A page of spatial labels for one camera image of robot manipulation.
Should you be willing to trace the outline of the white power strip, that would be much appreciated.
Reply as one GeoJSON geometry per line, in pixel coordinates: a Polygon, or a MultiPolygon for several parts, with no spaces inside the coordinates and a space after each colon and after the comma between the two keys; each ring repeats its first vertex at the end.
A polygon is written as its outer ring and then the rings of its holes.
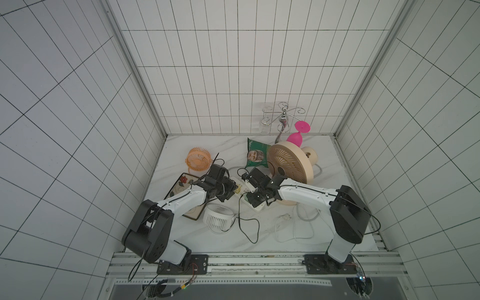
{"type": "Polygon", "coordinates": [[[254,189],[253,189],[253,186],[248,183],[248,182],[245,182],[243,181],[242,179],[239,179],[238,177],[231,177],[231,180],[235,182],[236,186],[241,186],[242,187],[242,191],[240,194],[236,194],[234,193],[236,196],[239,197],[239,199],[245,204],[247,205],[247,207],[249,207],[250,209],[256,211],[256,212],[260,212],[265,206],[266,206],[266,203],[263,202],[261,204],[259,204],[258,206],[254,207],[252,204],[250,204],[246,198],[246,194],[247,193],[253,193],[254,192],[254,189]]]}

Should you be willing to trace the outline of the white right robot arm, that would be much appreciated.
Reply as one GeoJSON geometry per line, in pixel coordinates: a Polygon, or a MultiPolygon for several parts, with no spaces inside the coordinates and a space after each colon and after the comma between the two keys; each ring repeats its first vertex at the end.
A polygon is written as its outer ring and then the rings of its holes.
{"type": "Polygon", "coordinates": [[[241,179],[251,189],[245,197],[253,207],[270,200],[293,201],[327,212],[335,233],[326,254],[337,263],[346,262],[350,252],[367,234],[371,211],[349,186],[325,189],[297,182],[280,173],[269,177],[256,168],[241,175],[241,179]]]}

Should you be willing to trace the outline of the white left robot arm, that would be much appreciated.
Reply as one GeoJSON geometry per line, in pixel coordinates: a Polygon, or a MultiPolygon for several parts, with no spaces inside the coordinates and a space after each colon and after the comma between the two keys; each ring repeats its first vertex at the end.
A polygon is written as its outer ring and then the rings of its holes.
{"type": "Polygon", "coordinates": [[[188,265],[191,250],[170,238],[175,218],[212,200],[229,200],[237,187],[225,167],[213,164],[205,175],[173,197],[158,202],[143,201],[121,243],[148,263],[166,261],[176,266],[188,265]]]}

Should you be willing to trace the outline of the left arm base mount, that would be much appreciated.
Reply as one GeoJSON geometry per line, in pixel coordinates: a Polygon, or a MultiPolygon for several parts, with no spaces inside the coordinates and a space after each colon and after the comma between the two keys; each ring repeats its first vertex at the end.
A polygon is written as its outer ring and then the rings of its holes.
{"type": "Polygon", "coordinates": [[[160,260],[158,262],[158,275],[205,275],[207,273],[209,256],[207,254],[193,254],[186,248],[186,256],[179,264],[160,260]]]}

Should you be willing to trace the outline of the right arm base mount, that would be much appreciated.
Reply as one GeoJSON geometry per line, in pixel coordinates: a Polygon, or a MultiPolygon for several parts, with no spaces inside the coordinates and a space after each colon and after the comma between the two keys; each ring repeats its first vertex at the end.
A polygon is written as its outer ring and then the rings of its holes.
{"type": "Polygon", "coordinates": [[[327,254],[305,254],[301,263],[309,275],[356,275],[358,272],[351,254],[342,263],[327,254]]]}

